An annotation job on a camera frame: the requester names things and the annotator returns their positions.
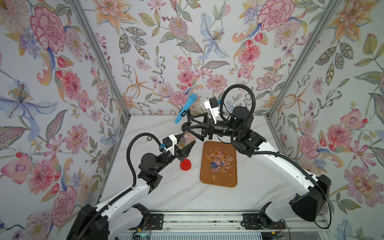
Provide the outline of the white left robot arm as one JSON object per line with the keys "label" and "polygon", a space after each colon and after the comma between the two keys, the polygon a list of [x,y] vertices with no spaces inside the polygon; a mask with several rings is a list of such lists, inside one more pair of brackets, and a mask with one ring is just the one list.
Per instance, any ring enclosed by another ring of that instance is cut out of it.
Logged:
{"label": "white left robot arm", "polygon": [[181,162],[188,158],[195,142],[180,149],[165,151],[159,156],[146,153],[142,156],[140,173],[134,175],[136,182],[113,198],[98,204],[84,206],[73,223],[69,240],[112,240],[126,230],[144,228],[150,218],[150,210],[140,200],[150,194],[162,180],[159,174],[173,160]]}

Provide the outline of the red jar lid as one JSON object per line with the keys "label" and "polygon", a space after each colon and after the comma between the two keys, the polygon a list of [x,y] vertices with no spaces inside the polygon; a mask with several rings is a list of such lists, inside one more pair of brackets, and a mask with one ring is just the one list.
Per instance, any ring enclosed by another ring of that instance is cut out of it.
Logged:
{"label": "red jar lid", "polygon": [[180,162],[180,168],[183,171],[189,171],[192,168],[192,163],[188,159],[184,159],[182,162]]}

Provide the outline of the small clear jar of candies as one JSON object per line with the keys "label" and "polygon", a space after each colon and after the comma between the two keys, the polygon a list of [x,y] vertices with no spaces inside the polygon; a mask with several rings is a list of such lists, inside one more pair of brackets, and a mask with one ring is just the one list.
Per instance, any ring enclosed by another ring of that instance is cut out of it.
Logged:
{"label": "small clear jar of candies", "polygon": [[182,148],[186,147],[187,145],[189,145],[190,143],[192,143],[193,141],[195,141],[196,139],[197,138],[193,134],[186,131],[182,135],[180,141],[178,142],[178,146],[180,149],[182,149]]}

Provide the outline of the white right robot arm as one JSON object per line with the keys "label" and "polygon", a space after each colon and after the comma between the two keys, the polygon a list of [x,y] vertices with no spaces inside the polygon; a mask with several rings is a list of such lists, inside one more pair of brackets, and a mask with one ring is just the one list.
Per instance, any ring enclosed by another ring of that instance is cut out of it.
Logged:
{"label": "white right robot arm", "polygon": [[216,119],[208,113],[192,115],[190,110],[182,110],[176,122],[183,117],[188,121],[182,130],[203,141],[206,137],[231,137],[232,146],[243,155],[253,158],[284,180],[294,193],[282,200],[269,201],[258,212],[260,226],[271,225],[287,218],[299,217],[307,222],[315,222],[322,207],[328,203],[331,180],[321,175],[313,176],[295,161],[281,154],[260,134],[251,130],[253,116],[246,107],[233,109],[228,120]]}

